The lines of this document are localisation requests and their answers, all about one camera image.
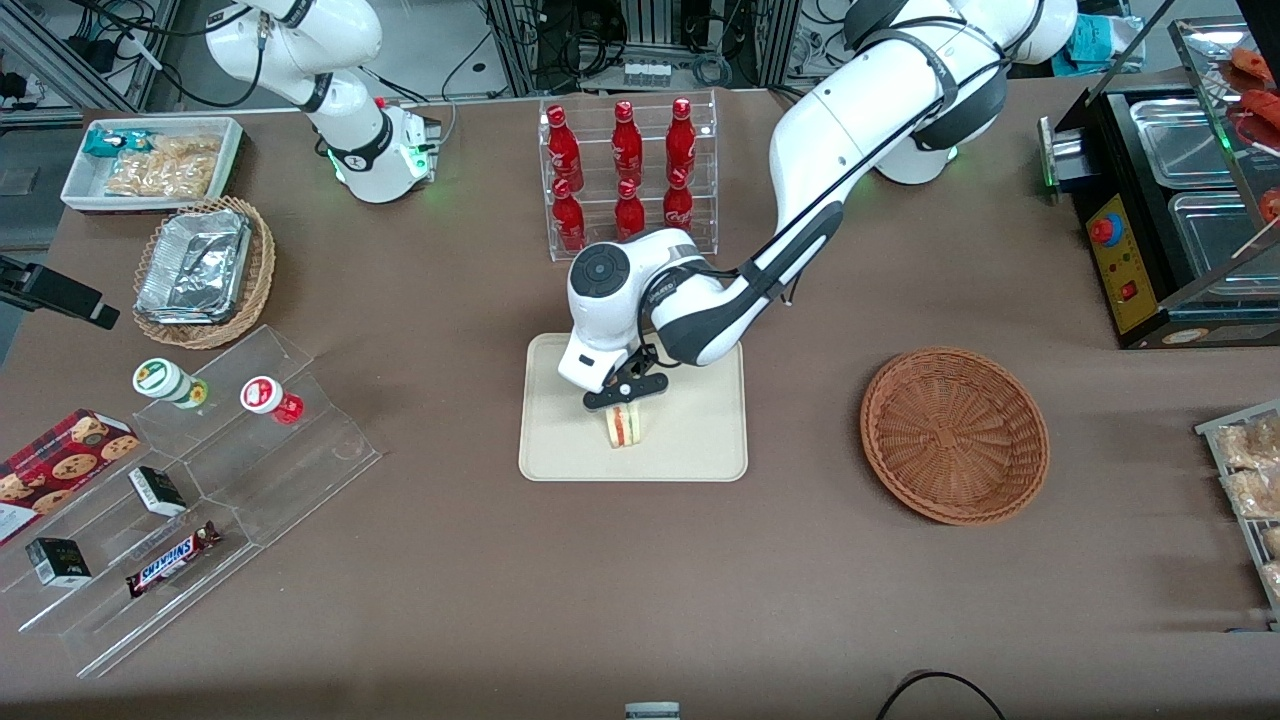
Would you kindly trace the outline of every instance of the coca-cola bottle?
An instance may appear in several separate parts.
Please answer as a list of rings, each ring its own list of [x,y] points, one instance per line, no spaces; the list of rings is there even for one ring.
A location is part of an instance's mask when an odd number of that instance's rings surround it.
[[[689,192],[689,173],[672,168],[667,176],[667,195],[662,196],[662,219],[668,228],[689,232],[694,224],[694,196]]]
[[[671,127],[667,128],[667,177],[671,170],[684,168],[686,172],[694,170],[694,141],[698,132],[690,115],[694,106],[687,97],[677,97],[671,104]]]
[[[582,206],[573,199],[568,181],[556,178],[552,182],[552,218],[556,223],[556,233],[561,236],[561,242],[567,252],[579,252],[586,247],[586,223],[582,220]]]
[[[577,149],[577,137],[564,122],[564,108],[552,105],[547,109],[547,122],[552,126],[547,140],[547,151],[552,156],[552,169],[557,178],[568,181],[570,191],[582,190],[582,154]]]
[[[613,208],[613,218],[618,224],[618,242],[644,229],[644,205],[636,199],[640,187],[634,179],[618,181],[618,204]]]
[[[644,168],[644,141],[636,128],[635,110],[626,100],[613,106],[613,167],[618,177],[640,182]]]

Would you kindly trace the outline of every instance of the stainless steel tray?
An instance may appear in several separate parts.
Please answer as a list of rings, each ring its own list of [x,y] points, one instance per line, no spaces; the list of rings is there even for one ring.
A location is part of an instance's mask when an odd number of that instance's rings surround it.
[[[1156,182],[1171,190],[1233,187],[1222,149],[1193,99],[1144,100],[1129,109]]]
[[[1230,260],[1253,236],[1253,220],[1239,192],[1183,192],[1169,201],[1187,256],[1197,277]],[[1280,252],[1267,252],[1236,269],[1213,287],[1215,295],[1280,292]]]

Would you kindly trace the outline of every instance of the jar lid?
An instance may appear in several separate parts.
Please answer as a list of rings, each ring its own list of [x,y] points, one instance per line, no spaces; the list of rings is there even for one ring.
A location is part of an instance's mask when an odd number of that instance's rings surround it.
[[[164,398],[178,389],[182,377],[182,368],[173,361],[152,357],[133,370],[133,389],[151,398]]]
[[[283,400],[284,387],[266,375],[253,378],[241,389],[241,405],[259,415],[275,410]]]

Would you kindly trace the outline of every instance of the yellow control panel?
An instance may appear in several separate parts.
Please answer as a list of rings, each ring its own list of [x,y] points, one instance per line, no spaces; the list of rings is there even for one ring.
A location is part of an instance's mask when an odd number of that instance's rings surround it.
[[[1089,233],[1093,261],[1098,264],[1116,327],[1126,333],[1155,315],[1160,305],[1120,196],[1103,205],[1084,229]]]

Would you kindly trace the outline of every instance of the black machine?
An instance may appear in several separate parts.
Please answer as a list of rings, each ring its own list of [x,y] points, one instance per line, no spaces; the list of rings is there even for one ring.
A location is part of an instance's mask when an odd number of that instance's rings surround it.
[[[1260,236],[1280,128],[1242,102],[1275,87],[1231,64],[1242,47],[1280,69],[1280,8],[1239,6],[1170,26],[1188,82],[1112,72],[1056,127],[1041,120],[1046,182],[1073,196],[1125,348],[1280,345],[1280,229]]]
[[[0,300],[28,313],[47,307],[104,329],[115,327],[120,318],[119,310],[102,302],[101,292],[38,263],[19,263],[4,255],[0,255]]]

